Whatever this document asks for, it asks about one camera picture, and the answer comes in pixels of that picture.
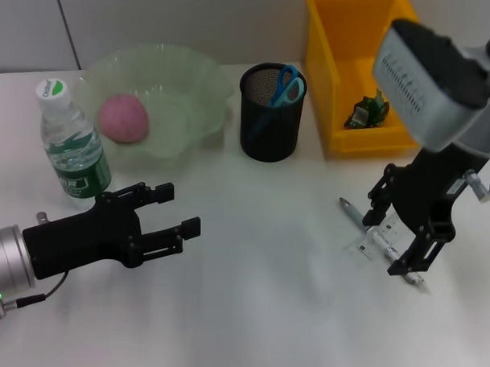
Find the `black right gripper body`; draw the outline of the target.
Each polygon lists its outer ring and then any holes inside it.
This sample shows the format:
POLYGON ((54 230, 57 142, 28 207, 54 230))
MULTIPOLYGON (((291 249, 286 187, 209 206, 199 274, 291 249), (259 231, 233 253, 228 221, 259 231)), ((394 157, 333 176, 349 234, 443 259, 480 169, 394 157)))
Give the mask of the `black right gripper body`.
POLYGON ((464 174, 480 171, 487 161, 457 146, 437 153, 422 149, 411 164, 388 165, 391 204, 413 233, 452 239, 456 230, 451 211, 467 186, 464 174))

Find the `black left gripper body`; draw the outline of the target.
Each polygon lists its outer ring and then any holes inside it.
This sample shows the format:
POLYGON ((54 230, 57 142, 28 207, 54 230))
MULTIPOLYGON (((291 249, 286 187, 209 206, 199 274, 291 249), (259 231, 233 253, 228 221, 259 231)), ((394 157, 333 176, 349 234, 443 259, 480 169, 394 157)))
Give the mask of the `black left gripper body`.
POLYGON ((50 278, 101 260, 127 268, 142 264, 141 225, 135 193, 107 192, 86 212, 22 231, 34 276, 50 278))

